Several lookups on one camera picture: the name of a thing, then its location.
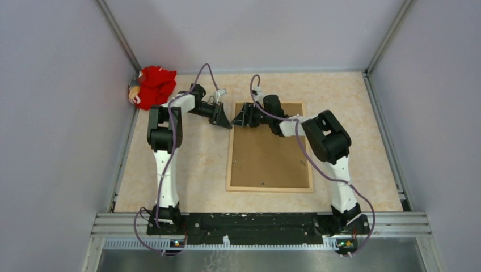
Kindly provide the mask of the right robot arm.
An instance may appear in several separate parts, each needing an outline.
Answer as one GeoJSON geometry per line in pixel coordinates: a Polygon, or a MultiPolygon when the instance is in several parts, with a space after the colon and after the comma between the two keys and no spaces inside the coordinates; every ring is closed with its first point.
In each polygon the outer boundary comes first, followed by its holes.
{"type": "Polygon", "coordinates": [[[267,95],[260,103],[254,100],[244,103],[232,120],[233,125],[255,128],[268,125],[279,137],[307,139],[315,157],[323,163],[327,172],[321,175],[331,182],[332,226],[327,234],[369,231],[369,222],[362,215],[357,200],[358,190],[353,188],[349,172],[351,137],[330,110],[312,117],[287,115],[277,95],[267,95]]]}

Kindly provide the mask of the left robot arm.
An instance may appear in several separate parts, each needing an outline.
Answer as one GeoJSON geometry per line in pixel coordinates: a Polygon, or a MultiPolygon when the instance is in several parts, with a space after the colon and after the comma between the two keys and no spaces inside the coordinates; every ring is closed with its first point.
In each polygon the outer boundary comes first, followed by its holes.
{"type": "Polygon", "coordinates": [[[226,90],[214,92],[212,103],[204,101],[205,89],[199,84],[192,84],[188,91],[180,91],[176,96],[162,105],[155,105],[149,110],[147,125],[147,142],[150,145],[157,168],[157,196],[153,207],[153,222],[168,234],[175,234],[182,227],[179,196],[176,187],[177,149],[183,141],[183,119],[187,113],[205,117],[214,126],[232,129],[224,104],[220,97],[226,90]]]}

